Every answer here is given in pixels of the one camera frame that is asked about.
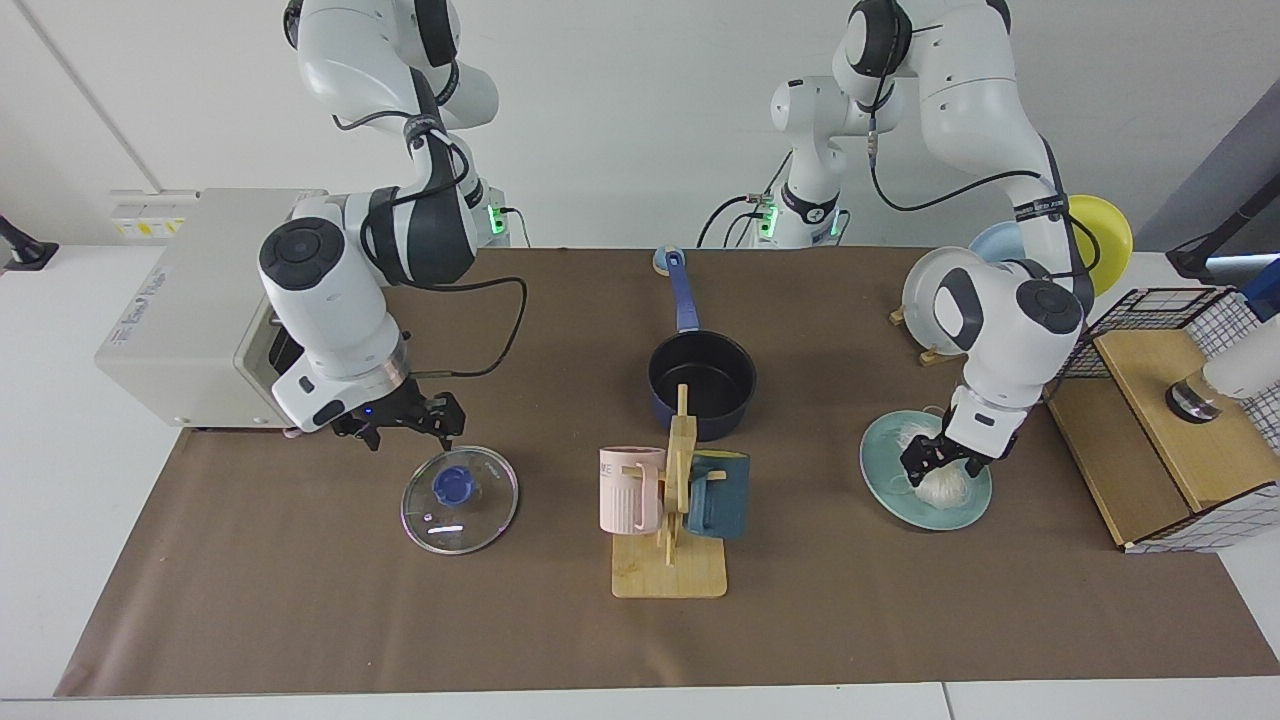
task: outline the blue pot handle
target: blue pot handle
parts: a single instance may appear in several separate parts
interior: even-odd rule
[[[694,332],[699,328],[698,307],[694,305],[694,291],[689,287],[684,252],[667,251],[667,272],[671,273],[671,287],[676,291],[676,332]]]

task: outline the pink mug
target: pink mug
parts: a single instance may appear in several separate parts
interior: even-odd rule
[[[616,536],[658,532],[663,514],[658,474],[666,466],[667,451],[660,447],[602,447],[600,529]]]

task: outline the brown paper mat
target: brown paper mat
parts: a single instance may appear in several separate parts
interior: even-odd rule
[[[916,532],[882,510],[858,442],[948,400],[886,314],[913,250],[691,252],[704,327],[759,366],[742,427],[748,537],[713,601],[620,601],[596,527],[595,451],[662,445],[645,364],[673,332],[643,251],[485,251],[468,279],[532,287],[507,364],[454,391],[466,443],[511,460],[521,507],[470,556],[398,521],[434,441],[370,454],[321,433],[195,433],[174,451],[58,694],[489,691],[1170,678],[1280,673],[1212,555],[1125,557],[1048,413],[995,466],[987,515]],[[389,293],[419,369],[484,366],[513,290]]]

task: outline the saucepan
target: saucepan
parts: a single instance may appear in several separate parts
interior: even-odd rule
[[[671,275],[676,295],[676,334],[649,357],[649,389],[654,416],[671,427],[681,384],[689,386],[689,414],[698,418],[698,439],[718,439],[742,421],[755,395],[755,363],[741,345],[699,325],[685,254],[666,247],[654,255],[654,269]]]

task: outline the green plate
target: green plate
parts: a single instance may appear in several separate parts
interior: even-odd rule
[[[977,523],[991,505],[991,469],[983,468],[973,478],[969,502],[947,510],[933,507],[915,497],[902,469],[897,436],[908,424],[924,425],[932,434],[942,429],[942,418],[919,410],[897,410],[882,415],[863,433],[858,462],[872,495],[900,520],[925,530],[959,530]]]

